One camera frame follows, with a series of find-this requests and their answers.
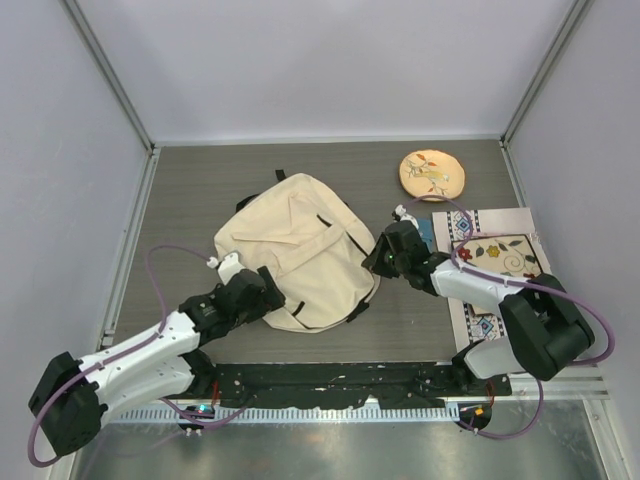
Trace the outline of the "cream canvas backpack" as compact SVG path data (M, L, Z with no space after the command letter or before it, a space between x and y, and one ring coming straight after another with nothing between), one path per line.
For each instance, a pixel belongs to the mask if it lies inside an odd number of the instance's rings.
M251 270L268 269L284 296L265 315L272 328L315 334L351 322L370 306L380 279L363 267L375 240L331 188L297 173L241 200L213 237L219 256L238 253Z

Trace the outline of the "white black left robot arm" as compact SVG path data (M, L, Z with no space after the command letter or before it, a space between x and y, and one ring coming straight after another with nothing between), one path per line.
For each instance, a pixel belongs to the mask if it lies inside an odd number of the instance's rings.
M35 417L29 437L44 434L61 458L90 443L127 410L171 396L205 397L216 369L202 346L284 304L266 267L241 269L120 344L80 359L57 355L28 402Z

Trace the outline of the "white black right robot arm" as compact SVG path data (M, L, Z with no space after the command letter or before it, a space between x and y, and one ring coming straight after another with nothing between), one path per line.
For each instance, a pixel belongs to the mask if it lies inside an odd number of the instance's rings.
M589 323L554 276L518 281L430 252L408 220L389 225L362 266L384 278L402 277L430 295L479 306L502 320L504 337L472 342L451 360L453 386L465 395L502 374L526 372L548 381L595 342Z

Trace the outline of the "small blue wallet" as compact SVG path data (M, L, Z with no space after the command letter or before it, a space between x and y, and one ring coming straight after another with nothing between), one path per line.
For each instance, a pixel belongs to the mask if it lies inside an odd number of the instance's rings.
M434 247L434 231L433 231L432 222L429 219L418 218L417 223L418 223L418 232L420 234L420 238L422 239L424 244L427 246L428 250L430 252L433 252L435 250L435 247Z

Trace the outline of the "round bird pattern plate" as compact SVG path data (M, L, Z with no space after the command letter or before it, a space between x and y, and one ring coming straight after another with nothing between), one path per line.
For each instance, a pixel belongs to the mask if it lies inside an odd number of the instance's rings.
M459 197L466 184L466 173L452 155L433 149L409 153L399 165L399 180L412 197L439 195Z

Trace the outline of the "patterned white placemat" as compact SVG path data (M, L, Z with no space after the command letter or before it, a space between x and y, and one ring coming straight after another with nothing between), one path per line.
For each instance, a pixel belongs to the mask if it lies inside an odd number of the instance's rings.
M527 208L472 210L466 216L458 211L437 212L432 216L432 225L435 246L441 252L451 252L455 248L452 243L460 240L463 243L469 232L473 233L472 238L523 234L547 260ZM506 335L502 320L489 311L454 299L450 299L448 305L457 350L478 340L494 340Z

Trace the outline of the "square flower pattern plate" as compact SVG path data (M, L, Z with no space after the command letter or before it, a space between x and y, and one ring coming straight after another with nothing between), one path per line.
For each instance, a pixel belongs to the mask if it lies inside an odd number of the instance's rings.
M459 260L491 273L533 279L550 267L527 235L480 236L465 243L454 241Z

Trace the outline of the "black mounting base plate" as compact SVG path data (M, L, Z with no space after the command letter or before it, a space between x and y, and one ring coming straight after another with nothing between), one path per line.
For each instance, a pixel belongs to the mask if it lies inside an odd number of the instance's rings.
M217 364L171 399L214 398L223 407L342 410L374 398L383 409L440 407L446 397L506 397L508 377L477 379L435 362Z

